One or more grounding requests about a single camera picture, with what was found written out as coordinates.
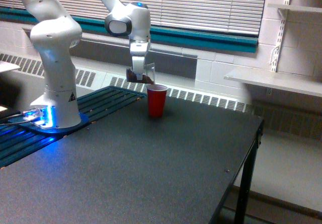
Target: red cup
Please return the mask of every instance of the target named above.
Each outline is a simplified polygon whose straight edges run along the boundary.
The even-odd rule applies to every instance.
[[[147,101],[150,117],[162,117],[168,88],[162,85],[148,85]]]

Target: teal window frame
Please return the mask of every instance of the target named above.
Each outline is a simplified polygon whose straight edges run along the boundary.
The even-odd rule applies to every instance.
[[[73,16],[84,31],[106,33],[104,20]],[[21,23],[37,23],[38,21],[27,11],[0,7],[0,19]],[[199,32],[193,30],[151,27],[152,42],[170,43],[184,47],[204,49],[220,49],[255,53],[258,47],[257,37],[234,36],[219,33]]]

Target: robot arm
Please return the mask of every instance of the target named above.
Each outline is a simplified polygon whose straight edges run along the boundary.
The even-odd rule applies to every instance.
[[[150,50],[150,11],[143,3],[123,5],[119,0],[101,0],[109,14],[105,28],[113,36],[129,35],[133,71],[142,79],[145,56]]]
[[[30,39],[40,53],[45,71],[45,92],[31,106],[46,108],[51,116],[35,124],[41,128],[75,126],[81,119],[75,100],[75,67],[69,48],[78,44],[82,29],[58,0],[22,2],[40,22],[31,30]]]

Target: window blind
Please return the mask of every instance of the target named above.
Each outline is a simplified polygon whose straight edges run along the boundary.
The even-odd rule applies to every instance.
[[[104,19],[100,0],[60,0],[71,15]],[[258,35],[265,0],[121,0],[143,2],[155,26]],[[0,6],[23,9],[20,0],[0,0]]]

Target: white shelf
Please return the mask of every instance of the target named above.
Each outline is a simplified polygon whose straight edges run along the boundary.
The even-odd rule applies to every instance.
[[[15,70],[19,69],[20,67],[17,66],[16,64],[11,64],[8,62],[4,62],[0,60],[0,73],[10,71],[10,70]]]
[[[283,5],[283,4],[268,4],[268,7],[277,8],[280,10],[297,11],[297,12],[322,13],[322,8],[312,8],[312,7]]]
[[[322,97],[322,82],[294,74],[239,67],[224,76],[226,80]]]

